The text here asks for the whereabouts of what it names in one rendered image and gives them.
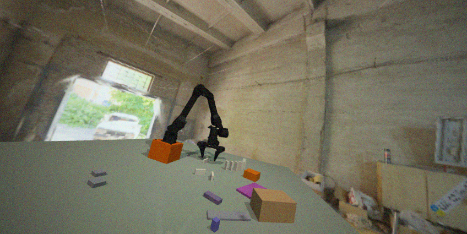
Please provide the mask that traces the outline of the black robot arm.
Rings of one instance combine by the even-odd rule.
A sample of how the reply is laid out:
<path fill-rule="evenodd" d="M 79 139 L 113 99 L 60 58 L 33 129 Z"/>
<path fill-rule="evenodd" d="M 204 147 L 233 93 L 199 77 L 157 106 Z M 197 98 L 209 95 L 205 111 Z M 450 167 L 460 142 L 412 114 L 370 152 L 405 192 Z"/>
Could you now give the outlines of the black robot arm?
<path fill-rule="evenodd" d="M 184 128 L 184 125 L 187 123 L 185 121 L 186 117 L 188 116 L 190 110 L 194 106 L 195 101 L 197 100 L 197 98 L 199 98 L 201 95 L 206 97 L 207 100 L 208 100 L 210 113 L 211 113 L 211 118 L 210 118 L 211 119 L 211 124 L 213 126 L 215 126 L 215 127 L 213 127 L 212 125 L 210 125 L 208 127 L 210 129 L 209 135 L 211 135 L 213 137 L 219 136 L 221 138 L 227 138 L 229 136 L 228 129 L 223 128 L 223 126 L 221 124 L 222 121 L 221 121 L 221 118 L 218 115 L 217 110 L 216 110 L 214 95 L 207 88 L 205 88 L 203 84 L 198 84 L 194 88 L 192 97 L 190 98 L 190 100 L 188 101 L 186 106 L 184 107 L 181 114 L 172 122 L 171 125 L 169 125 L 167 127 L 167 130 L 165 131 L 164 138 L 163 138 L 163 140 L 161 140 L 161 142 L 165 142 L 165 143 L 168 143 L 168 144 L 176 143 L 176 139 L 178 137 L 177 136 L 178 131 L 181 130 L 182 128 Z"/>

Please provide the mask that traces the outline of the purple flat rectangular block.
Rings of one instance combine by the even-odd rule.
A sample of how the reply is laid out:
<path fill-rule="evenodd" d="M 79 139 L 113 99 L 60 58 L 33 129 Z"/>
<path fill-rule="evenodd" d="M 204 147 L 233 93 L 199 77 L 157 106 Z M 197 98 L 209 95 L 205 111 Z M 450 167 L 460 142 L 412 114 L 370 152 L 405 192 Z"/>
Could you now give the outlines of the purple flat rectangular block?
<path fill-rule="evenodd" d="M 247 198 L 251 199 L 253 188 L 263 189 L 264 187 L 262 187 L 261 185 L 256 184 L 256 183 L 252 183 L 252 184 L 249 184 L 247 186 L 237 188 L 236 191 L 240 192 L 242 195 L 244 195 Z M 267 189 L 267 188 L 264 188 L 264 189 Z"/>

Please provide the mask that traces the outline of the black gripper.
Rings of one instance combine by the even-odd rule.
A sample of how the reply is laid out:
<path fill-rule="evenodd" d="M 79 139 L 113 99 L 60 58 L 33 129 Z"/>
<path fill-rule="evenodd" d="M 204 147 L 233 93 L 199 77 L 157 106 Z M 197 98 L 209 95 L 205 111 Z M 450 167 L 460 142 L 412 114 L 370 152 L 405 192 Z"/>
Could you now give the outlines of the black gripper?
<path fill-rule="evenodd" d="M 208 137 L 208 142 L 203 142 L 203 141 L 200 141 L 197 143 L 197 146 L 199 146 L 199 149 L 200 149 L 200 153 L 201 153 L 201 156 L 203 157 L 204 156 L 204 151 L 205 151 L 205 148 L 206 146 L 207 147 L 210 147 L 210 148 L 213 148 L 213 149 L 216 149 L 215 151 L 215 157 L 214 157 L 214 161 L 217 159 L 217 156 L 221 153 L 221 152 L 224 152 L 225 151 L 225 147 L 223 146 L 216 146 L 216 140 L 218 139 L 217 137 L 213 137 L 211 135 L 209 135 Z M 210 145 L 210 146 L 209 146 Z"/>

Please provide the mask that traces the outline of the blue rectangular block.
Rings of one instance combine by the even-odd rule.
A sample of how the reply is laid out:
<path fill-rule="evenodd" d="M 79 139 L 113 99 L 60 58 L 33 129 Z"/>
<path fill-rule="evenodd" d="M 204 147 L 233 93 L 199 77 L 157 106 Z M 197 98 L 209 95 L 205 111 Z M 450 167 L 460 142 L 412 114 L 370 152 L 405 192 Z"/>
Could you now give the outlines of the blue rectangular block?
<path fill-rule="evenodd" d="M 210 229 L 215 233 L 219 229 L 220 219 L 217 217 L 212 219 Z"/>

